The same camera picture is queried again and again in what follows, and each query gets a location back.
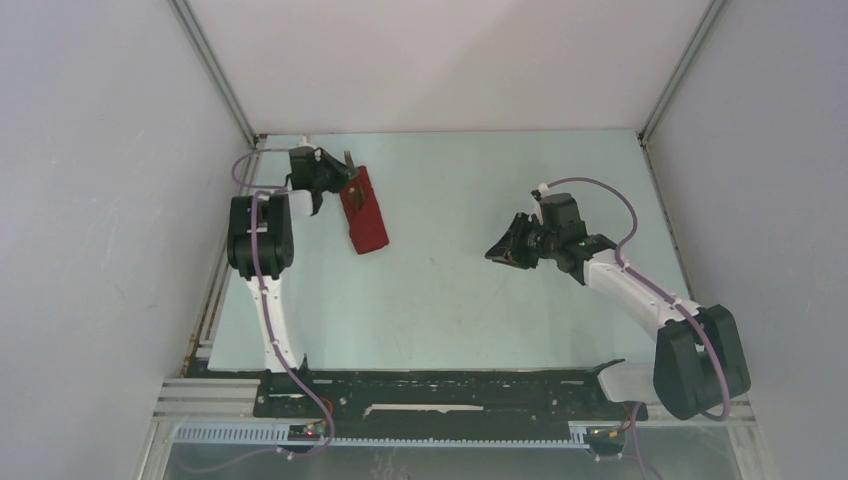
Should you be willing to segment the red cloth napkin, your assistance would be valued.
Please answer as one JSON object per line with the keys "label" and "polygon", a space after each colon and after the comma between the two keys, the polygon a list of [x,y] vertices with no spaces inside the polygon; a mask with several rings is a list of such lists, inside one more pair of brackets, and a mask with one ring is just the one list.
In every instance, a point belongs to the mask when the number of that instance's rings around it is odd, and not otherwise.
{"label": "red cloth napkin", "polygon": [[[339,198],[354,250],[357,254],[364,255],[386,247],[390,240],[368,170],[365,166],[358,166],[357,170],[358,175],[343,187]],[[350,188],[356,186],[361,186],[366,195],[365,206],[359,213],[353,211],[348,201]]]}

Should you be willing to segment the brown wooden spoon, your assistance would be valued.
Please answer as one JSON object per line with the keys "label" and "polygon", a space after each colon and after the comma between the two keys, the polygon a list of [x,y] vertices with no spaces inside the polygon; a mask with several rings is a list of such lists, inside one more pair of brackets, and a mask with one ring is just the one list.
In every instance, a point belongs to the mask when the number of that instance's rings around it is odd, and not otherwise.
{"label": "brown wooden spoon", "polygon": [[359,213],[366,203],[366,195],[361,186],[351,187],[348,192],[348,201],[353,211]]}

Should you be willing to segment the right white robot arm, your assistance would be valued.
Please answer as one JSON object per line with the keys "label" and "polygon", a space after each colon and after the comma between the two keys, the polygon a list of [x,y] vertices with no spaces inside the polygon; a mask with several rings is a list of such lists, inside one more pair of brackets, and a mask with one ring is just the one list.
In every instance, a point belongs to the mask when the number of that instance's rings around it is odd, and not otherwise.
{"label": "right white robot arm", "polygon": [[733,314],[672,295],[624,259],[616,244],[584,222],[540,222],[519,213],[485,254],[495,263],[534,269],[551,260],[581,285],[614,301],[655,343],[651,386],[676,418],[728,419],[751,386]]}

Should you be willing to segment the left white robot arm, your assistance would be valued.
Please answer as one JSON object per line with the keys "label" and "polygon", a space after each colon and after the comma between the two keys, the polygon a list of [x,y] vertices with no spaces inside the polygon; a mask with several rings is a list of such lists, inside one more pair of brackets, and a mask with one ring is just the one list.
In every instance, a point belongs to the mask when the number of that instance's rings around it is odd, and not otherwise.
{"label": "left white robot arm", "polygon": [[296,371],[306,353],[287,312],[286,278],[294,263],[293,219],[318,214],[326,193],[338,194],[359,177],[350,151],[341,160],[311,144],[286,151],[290,171],[281,185],[250,184],[231,199],[226,255],[245,282],[257,310],[262,368]]}

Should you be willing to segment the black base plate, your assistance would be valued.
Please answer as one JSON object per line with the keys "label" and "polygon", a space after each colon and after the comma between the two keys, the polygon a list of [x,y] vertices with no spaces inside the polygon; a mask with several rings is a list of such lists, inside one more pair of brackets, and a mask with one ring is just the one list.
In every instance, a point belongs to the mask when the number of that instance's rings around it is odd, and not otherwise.
{"label": "black base plate", "polygon": [[632,402],[606,397],[599,368],[531,371],[264,372],[256,418],[300,419],[365,438],[562,439],[580,422],[624,424]]}

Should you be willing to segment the aluminium frame rail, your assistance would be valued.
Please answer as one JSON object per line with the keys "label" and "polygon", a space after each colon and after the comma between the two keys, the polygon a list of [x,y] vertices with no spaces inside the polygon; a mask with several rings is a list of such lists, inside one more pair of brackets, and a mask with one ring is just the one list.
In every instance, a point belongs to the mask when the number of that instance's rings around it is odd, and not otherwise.
{"label": "aluminium frame rail", "polygon": [[252,422],[257,379],[166,379],[153,411],[155,421]]}

